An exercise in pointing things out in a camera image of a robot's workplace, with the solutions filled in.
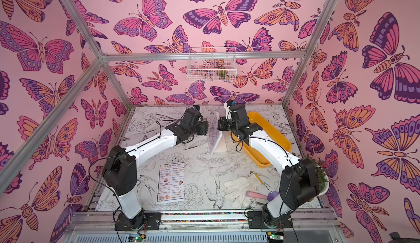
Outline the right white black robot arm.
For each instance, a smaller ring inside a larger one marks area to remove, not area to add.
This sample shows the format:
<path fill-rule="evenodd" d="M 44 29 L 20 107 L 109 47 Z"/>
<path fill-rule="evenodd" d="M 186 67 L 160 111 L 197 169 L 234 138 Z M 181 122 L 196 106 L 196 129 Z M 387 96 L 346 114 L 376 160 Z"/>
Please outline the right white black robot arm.
<path fill-rule="evenodd" d="M 259 151 L 281 174 L 279 195 L 262 207 L 268 226 L 277 226 L 282 218 L 320 193 L 316 165 L 299 159 L 275 142 L 257 123 L 251 123 L 244 104 L 228 101 L 226 116 L 218 120 L 218 130 L 229 132 L 239 142 Z"/>

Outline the pink food menu sheet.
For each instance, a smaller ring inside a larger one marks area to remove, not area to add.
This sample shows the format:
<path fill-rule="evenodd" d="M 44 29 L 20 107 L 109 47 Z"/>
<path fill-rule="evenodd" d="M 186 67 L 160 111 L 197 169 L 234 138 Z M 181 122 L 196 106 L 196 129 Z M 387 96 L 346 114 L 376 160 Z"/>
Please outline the pink food menu sheet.
<path fill-rule="evenodd" d="M 216 146 L 219 140 L 219 137 L 221 136 L 220 131 L 217 130 L 218 120 L 219 120 L 218 113 L 212 114 L 212 116 L 210 117 L 209 127 L 208 127 L 208 142 L 210 146 Z"/>

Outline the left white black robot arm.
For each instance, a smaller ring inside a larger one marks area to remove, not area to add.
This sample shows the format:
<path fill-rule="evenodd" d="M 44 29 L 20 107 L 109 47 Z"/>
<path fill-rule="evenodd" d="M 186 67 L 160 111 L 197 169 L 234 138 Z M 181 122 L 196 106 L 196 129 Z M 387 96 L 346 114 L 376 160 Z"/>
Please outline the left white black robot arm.
<path fill-rule="evenodd" d="M 136 190 L 137 168 L 157 154 L 186 143 L 197 134 L 207 133 L 208 121 L 203 119 L 200 106 L 193 105 L 179 120 L 163 127 L 159 134 L 126 148 L 118 145 L 110 150 L 102 177 L 116 195 L 125 218 L 138 220 L 143 211 Z"/>

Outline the clear acrylic menu holder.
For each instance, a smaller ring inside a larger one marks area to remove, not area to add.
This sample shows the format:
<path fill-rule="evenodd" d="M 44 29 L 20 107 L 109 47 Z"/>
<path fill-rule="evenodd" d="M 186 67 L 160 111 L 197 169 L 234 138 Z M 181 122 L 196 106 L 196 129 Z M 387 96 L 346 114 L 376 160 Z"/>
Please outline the clear acrylic menu holder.
<path fill-rule="evenodd" d="M 208 149 L 209 154 L 227 152 L 226 142 L 223 132 L 218 130 L 219 113 L 211 114 L 208 126 Z"/>

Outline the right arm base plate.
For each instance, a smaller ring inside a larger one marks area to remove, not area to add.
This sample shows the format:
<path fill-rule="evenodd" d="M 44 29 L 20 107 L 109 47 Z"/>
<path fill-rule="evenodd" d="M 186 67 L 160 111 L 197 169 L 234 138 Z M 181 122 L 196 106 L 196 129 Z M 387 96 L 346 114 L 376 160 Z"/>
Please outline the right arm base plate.
<path fill-rule="evenodd" d="M 244 212 L 244 216 L 248 221 L 250 229 L 278 229 L 294 227 L 290 215 L 273 218 L 265 211 L 247 210 Z"/>

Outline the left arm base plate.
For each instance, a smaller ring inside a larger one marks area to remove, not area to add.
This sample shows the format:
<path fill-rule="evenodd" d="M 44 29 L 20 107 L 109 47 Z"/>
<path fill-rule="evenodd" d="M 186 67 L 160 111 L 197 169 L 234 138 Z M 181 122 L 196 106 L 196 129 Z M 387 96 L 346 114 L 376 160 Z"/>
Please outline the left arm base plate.
<path fill-rule="evenodd" d="M 115 231 L 158 231 L 161 224 L 162 213 L 160 212 L 146 212 L 139 213 L 133 219 L 128 219 L 123 213 L 120 213 L 116 225 Z"/>

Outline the white yellow menu sheet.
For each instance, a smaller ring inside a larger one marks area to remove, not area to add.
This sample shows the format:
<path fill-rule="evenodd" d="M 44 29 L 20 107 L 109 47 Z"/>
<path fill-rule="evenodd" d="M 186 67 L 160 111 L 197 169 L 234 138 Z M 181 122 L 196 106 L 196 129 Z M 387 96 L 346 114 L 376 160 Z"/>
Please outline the white yellow menu sheet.
<path fill-rule="evenodd" d="M 185 164 L 163 164 L 159 168 L 157 203 L 183 201 L 185 198 Z"/>

